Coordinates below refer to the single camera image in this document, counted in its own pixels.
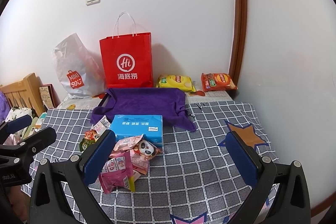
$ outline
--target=purple towel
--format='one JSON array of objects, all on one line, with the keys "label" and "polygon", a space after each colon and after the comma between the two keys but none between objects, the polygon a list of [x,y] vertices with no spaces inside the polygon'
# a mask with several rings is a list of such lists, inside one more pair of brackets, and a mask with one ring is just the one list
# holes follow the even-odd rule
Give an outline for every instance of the purple towel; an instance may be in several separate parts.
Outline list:
[{"label": "purple towel", "polygon": [[6,119],[10,110],[6,96],[0,91],[0,122]]},{"label": "purple towel", "polygon": [[114,115],[162,115],[164,126],[176,126],[191,132],[196,130],[188,119],[185,94],[176,88],[123,88],[108,89],[111,96],[105,107],[95,107],[91,123],[96,124],[104,115],[112,121]]}]

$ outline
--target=screw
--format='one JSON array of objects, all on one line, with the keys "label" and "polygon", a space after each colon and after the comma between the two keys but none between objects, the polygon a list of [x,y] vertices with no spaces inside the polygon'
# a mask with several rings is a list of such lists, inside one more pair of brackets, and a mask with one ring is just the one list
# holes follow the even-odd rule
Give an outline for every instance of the screw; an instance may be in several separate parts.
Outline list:
[{"label": "screw", "polygon": [[262,158],[262,161],[264,162],[264,163],[266,163],[266,164],[268,164],[268,163],[270,163],[271,162],[271,159],[269,158],[269,157],[263,157]]},{"label": "screw", "polygon": [[70,160],[72,162],[75,162],[75,161],[79,160],[79,156],[78,155],[73,155],[73,156],[71,156]]},{"label": "screw", "polygon": [[294,161],[294,165],[296,167],[301,167],[301,163],[299,161],[297,161],[297,160]]},{"label": "screw", "polygon": [[42,159],[41,161],[40,161],[40,164],[41,165],[44,165],[44,164],[46,164],[47,163],[47,159]]}]

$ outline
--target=pink snack bag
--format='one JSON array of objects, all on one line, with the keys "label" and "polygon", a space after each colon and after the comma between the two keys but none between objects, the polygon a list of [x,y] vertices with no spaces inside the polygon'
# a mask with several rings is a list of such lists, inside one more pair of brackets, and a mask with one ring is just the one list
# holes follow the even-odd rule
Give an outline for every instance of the pink snack bag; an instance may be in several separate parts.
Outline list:
[{"label": "pink snack bag", "polygon": [[130,150],[133,169],[144,175],[148,172],[149,160],[162,151],[152,143],[142,139]]},{"label": "pink snack bag", "polygon": [[100,185],[105,194],[111,193],[116,186],[121,186],[135,192],[133,168],[130,152],[122,151],[110,155],[99,174]]},{"label": "pink snack bag", "polygon": [[143,134],[140,136],[133,136],[133,137],[118,140],[113,150],[114,151],[130,150],[142,139],[142,137],[143,137]]}]

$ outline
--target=checkered bed sheet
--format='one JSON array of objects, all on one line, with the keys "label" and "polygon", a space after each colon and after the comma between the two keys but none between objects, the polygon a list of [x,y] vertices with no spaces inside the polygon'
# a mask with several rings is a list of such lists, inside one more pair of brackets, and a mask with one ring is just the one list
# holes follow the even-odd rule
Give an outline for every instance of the checkered bed sheet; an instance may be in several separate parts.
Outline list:
[{"label": "checkered bed sheet", "polygon": [[[164,127],[164,152],[150,161],[148,174],[135,182],[135,193],[118,187],[113,193],[104,194],[99,180],[89,186],[115,223],[171,223],[170,215],[193,219],[204,212],[208,221],[219,223],[237,211],[251,189],[245,185],[226,148],[218,146],[229,132],[225,120],[242,127],[252,123],[256,134],[269,144],[258,146],[257,152],[278,162],[252,105],[225,101],[186,107],[197,130]],[[57,140],[35,156],[30,166],[33,178],[42,158],[54,162],[80,153],[79,142],[91,128],[90,117],[90,110],[48,111],[42,128],[53,127]],[[23,186],[27,194],[31,193],[33,181]],[[85,222],[68,184],[62,184],[76,219]],[[274,186],[267,205],[272,203],[275,193]]]}]

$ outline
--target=wooden bed headboard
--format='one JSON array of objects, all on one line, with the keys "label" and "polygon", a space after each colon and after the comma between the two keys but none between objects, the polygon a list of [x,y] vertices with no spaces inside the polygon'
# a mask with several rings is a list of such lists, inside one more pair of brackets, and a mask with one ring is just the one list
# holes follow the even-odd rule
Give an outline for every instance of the wooden bed headboard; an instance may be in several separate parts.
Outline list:
[{"label": "wooden bed headboard", "polygon": [[45,110],[40,96],[39,86],[36,75],[31,73],[21,81],[0,86],[0,91],[6,96],[11,107],[34,108],[36,114],[40,116]]}]

